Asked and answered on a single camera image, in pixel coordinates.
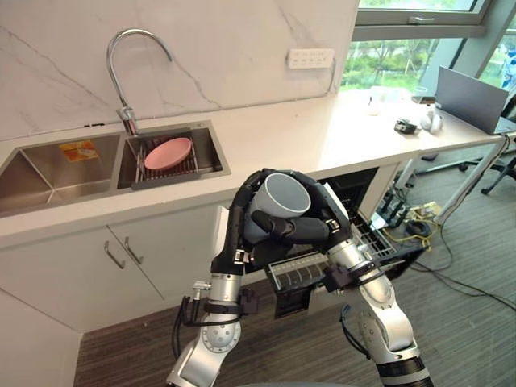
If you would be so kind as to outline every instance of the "gray carpet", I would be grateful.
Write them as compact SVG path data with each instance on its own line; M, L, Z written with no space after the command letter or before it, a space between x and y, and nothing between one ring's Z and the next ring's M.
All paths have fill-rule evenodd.
M489 196L482 195L480 187L496 175L488 171L446 222L443 233L455 259L444 273L516 302L516 181L506 178ZM463 179L456 169L420 177L409 203L443 204ZM421 262L434 268L446 264L450 256L438 235L431 245ZM429 273L409 270L394 287L436 386L516 385L516 313L492 299L456 293ZM338 306L310 317L274 320L269 285L255 288L262 296L260 313L243 319L242 339L215 386L266 381L381 386L374 363L343 337ZM352 304L350 328L356 331L356 292L346 301ZM175 310L165 310L86 334L75 386L163 386L173 365L169 335L174 315ZM183 329L183 345L195 334Z

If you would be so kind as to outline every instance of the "cabinet handle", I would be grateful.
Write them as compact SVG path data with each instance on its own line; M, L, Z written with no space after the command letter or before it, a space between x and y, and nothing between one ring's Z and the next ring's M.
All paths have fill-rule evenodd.
M106 252L106 254L113 260L113 262L116 263L116 265L122 269L122 268L125 268L126 267L126 261L123 260L122 262L120 262L119 260L117 260L113 254L111 254L110 252L110 241L107 240L105 243L104 243L104 251Z
M123 241L123 245L126 247L129 254L132 256L133 260L136 261L137 264L142 264L144 262L144 258L141 256L138 258L138 256L131 250L131 246L129 246L129 237L126 236L126 240Z

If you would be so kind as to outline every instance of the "window handle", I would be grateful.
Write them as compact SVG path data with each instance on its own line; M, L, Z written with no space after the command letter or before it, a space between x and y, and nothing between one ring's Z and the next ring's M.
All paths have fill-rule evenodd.
M435 23L435 18L422 18L420 16L410 16L406 23L415 25L433 24Z

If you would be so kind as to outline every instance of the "cup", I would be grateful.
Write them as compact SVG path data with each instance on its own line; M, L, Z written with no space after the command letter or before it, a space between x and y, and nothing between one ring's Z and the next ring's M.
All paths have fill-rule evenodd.
M428 96L428 89L425 86L415 86L412 89L412 101L416 103L421 103L423 97Z
M256 191L246 211L243 236L253 244L267 238L268 233L251 219L256 210L278 218L298 218L308 211L310 205L310 195L297 180L284 173L271 173Z

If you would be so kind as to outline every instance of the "robotic hand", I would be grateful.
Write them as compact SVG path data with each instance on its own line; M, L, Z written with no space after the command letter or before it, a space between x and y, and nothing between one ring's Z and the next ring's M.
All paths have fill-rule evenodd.
M255 211L252 220L269 237L251 245L243 237L245 211L264 179L278 172L304 186L311 207L302 218L294 219ZM224 220L227 222L224 243L211 263L211 281L196 282L194 286L195 299L200 298L201 290L210 292L204 308L206 315L201 322L189 322L190 326L199 326L200 331L174 364L168 385L211 387L224 358L239 342L239 318L252 305L248 294L239 291L244 266L263 268L283 259L294 243L311 243L332 263L322 281L327 290L358 287L367 302L367 310L360 314L360 331L382 383L400 387L433 386L419 357L412 326L396 303L390 280L352 242L347 211L329 185L321 185L299 172L263 169L243 183Z

